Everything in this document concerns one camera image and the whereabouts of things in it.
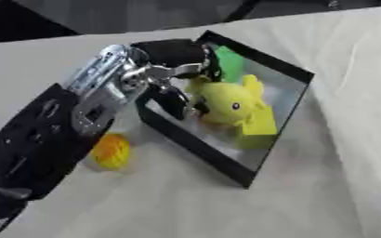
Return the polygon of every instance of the open box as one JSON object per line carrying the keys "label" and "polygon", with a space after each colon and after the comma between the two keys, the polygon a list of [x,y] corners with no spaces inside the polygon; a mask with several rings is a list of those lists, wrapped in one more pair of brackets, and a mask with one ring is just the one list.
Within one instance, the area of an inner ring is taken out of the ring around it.
{"label": "open box", "polygon": [[240,76],[253,74],[261,80],[264,85],[262,99],[271,106],[277,127],[277,134],[269,146],[244,150],[226,139],[223,133],[205,128],[194,118],[179,121],[158,107],[150,91],[143,93],[136,101],[138,114],[144,123],[248,188],[308,89],[313,73],[217,33],[208,31],[198,41],[213,48],[226,46],[243,57]]}

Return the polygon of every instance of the green object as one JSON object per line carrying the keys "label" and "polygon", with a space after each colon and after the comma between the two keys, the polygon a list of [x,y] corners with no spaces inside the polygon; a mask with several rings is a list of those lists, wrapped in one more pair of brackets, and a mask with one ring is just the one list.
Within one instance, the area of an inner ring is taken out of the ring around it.
{"label": "green object", "polygon": [[222,80],[228,83],[237,83],[243,74],[243,57],[226,46],[219,47],[215,53],[219,59],[219,66],[224,73]]}

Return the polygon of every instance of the white table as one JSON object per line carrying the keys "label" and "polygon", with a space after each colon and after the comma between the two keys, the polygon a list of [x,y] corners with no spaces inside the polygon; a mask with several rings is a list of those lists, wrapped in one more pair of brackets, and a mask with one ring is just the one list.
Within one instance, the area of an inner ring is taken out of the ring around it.
{"label": "white table", "polygon": [[0,237],[381,237],[381,8],[0,44],[0,128],[108,44],[206,29],[317,73],[320,106],[307,96],[252,188],[227,186],[131,108],[113,129],[135,145],[128,174],[79,165]]}

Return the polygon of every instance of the cable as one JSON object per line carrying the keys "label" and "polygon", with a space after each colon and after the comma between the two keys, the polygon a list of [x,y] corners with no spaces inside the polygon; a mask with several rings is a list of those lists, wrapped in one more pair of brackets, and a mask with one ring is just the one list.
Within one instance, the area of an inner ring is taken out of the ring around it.
{"label": "cable", "polygon": [[231,12],[221,22],[231,22],[244,19],[262,0],[244,0],[243,3],[233,12]]}

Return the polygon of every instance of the plush toy eye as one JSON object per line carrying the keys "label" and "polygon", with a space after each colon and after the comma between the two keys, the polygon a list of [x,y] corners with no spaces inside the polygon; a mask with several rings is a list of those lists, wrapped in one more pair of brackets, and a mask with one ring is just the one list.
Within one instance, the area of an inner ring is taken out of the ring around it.
{"label": "plush toy eye", "polygon": [[234,104],[232,104],[232,109],[233,109],[233,110],[238,110],[238,109],[240,109],[240,103],[235,102]]}

